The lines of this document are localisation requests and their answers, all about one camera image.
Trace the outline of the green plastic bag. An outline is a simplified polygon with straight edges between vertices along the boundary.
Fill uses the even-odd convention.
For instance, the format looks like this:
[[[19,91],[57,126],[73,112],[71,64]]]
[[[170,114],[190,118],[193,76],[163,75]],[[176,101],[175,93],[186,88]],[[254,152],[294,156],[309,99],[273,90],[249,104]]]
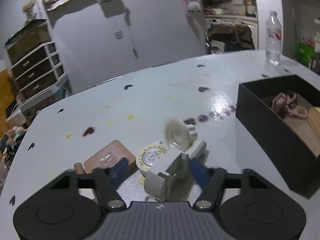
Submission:
[[[302,65],[308,67],[314,54],[314,46],[299,42],[297,44],[296,59]]]

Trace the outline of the wooden block with clips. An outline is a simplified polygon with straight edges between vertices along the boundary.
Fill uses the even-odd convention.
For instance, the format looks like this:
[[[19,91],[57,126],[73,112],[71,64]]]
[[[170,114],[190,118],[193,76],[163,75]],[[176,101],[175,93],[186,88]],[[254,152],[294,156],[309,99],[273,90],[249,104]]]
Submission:
[[[129,172],[136,168],[135,156],[119,140],[114,140],[87,159],[84,168],[91,173],[97,167],[114,167],[122,158],[127,159]]]

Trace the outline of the white power adapter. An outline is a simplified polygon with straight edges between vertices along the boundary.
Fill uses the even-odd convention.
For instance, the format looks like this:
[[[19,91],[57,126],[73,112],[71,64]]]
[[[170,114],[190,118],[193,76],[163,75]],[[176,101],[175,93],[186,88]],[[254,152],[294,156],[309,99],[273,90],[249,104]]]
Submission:
[[[145,192],[157,201],[168,200],[176,180],[184,179],[190,174],[190,161],[201,157],[205,153],[206,147],[206,142],[199,139],[195,140],[185,152],[172,147],[146,172]]]

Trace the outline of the clear plastic water bottle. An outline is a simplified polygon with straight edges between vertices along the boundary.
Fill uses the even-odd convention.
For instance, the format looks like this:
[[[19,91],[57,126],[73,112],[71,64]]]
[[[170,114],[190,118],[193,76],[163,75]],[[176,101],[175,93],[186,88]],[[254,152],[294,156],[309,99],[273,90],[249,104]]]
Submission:
[[[269,64],[278,66],[282,50],[282,26],[276,11],[270,11],[266,22],[266,59]]]

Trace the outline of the round yellow white tape measure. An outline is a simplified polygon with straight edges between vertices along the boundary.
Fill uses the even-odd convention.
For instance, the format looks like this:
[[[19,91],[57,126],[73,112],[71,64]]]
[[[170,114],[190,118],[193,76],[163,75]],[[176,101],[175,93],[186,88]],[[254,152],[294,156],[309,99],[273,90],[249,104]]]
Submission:
[[[136,157],[136,166],[140,173],[145,176],[154,163],[168,151],[163,141],[151,143],[142,148]]]

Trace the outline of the brown wooden cylinder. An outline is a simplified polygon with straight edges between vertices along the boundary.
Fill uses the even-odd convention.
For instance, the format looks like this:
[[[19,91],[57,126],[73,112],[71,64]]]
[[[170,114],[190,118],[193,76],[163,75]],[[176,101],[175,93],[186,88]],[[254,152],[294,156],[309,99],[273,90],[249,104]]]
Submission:
[[[73,167],[75,169],[76,174],[86,174],[86,171],[82,163],[75,163]]]

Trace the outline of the black storage box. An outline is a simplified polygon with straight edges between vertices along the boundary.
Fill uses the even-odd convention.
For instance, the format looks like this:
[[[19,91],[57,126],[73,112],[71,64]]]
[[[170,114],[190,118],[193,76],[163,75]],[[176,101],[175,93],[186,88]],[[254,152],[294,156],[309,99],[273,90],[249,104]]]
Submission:
[[[272,99],[281,92],[296,93],[310,105],[319,106],[319,90],[297,75],[288,75],[241,83],[235,115],[289,189],[311,198],[319,190],[319,157],[285,122],[283,114],[272,111]]]

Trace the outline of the round wooden block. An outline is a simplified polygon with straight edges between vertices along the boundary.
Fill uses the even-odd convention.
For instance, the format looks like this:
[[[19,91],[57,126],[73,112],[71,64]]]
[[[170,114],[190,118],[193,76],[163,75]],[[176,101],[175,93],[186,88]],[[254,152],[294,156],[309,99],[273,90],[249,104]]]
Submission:
[[[320,112],[319,107],[311,107],[308,111],[308,122],[314,132],[320,136]]]

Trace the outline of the white suction cup holder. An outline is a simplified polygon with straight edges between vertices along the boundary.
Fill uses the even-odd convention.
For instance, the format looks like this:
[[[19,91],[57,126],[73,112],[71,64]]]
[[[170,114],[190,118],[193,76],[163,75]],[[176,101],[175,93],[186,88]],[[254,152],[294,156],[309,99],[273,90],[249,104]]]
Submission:
[[[185,152],[197,139],[194,125],[186,125],[179,119],[168,119],[163,127],[163,139],[170,148],[175,147]]]

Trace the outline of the white drawer cabinet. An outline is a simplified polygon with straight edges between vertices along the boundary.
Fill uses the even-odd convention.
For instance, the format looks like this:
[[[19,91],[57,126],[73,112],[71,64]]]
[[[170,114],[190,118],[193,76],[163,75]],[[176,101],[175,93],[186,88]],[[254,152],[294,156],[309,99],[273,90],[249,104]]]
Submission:
[[[11,71],[25,100],[67,78],[53,41],[39,45],[15,63]]]

